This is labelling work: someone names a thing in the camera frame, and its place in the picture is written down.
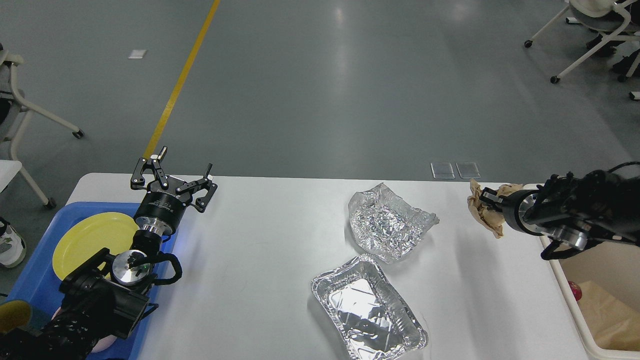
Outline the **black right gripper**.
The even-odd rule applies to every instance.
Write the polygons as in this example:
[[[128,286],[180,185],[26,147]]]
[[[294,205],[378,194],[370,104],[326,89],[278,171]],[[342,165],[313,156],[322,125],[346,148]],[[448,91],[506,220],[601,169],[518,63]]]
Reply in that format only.
[[[478,199],[490,210],[502,214],[506,224],[521,233],[542,236],[542,228],[524,221],[524,215],[533,207],[539,191],[515,191],[511,194],[499,194],[498,191],[485,187]]]

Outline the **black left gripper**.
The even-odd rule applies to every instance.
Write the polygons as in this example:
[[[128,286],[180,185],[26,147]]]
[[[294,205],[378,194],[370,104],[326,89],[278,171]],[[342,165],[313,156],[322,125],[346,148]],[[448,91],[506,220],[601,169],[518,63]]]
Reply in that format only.
[[[176,194],[169,191],[169,176],[162,167],[167,151],[167,146],[162,146],[159,153],[140,157],[130,178],[131,190],[145,191],[134,214],[134,222],[140,230],[157,235],[173,235],[186,207],[194,207],[197,212],[204,213],[218,189],[218,185],[210,178],[213,164],[209,163],[202,178],[176,187]],[[153,181],[148,184],[145,173],[153,175]]]

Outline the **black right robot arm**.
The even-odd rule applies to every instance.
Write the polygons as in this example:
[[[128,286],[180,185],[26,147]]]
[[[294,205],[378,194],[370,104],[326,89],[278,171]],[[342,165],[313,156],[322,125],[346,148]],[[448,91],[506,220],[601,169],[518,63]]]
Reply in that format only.
[[[608,170],[594,170],[584,177],[572,172],[553,174],[535,189],[499,194],[485,187],[481,205],[501,215],[519,232],[545,236],[549,245],[541,259],[564,260],[605,242],[639,246],[639,178],[618,174],[638,161],[622,162]]]

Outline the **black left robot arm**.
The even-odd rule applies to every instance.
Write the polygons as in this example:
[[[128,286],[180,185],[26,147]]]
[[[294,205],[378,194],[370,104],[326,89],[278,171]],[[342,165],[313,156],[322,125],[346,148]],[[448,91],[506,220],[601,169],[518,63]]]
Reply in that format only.
[[[179,227],[188,207],[203,213],[217,191],[210,163],[201,178],[185,181],[167,175],[163,146],[151,157],[140,157],[130,178],[133,191],[145,191],[134,214],[137,231],[125,251],[101,248],[61,281],[61,309],[41,329],[16,326],[1,337],[3,360],[84,360],[103,338],[123,340],[158,305],[149,292],[178,282],[179,259],[162,251],[164,237]]]

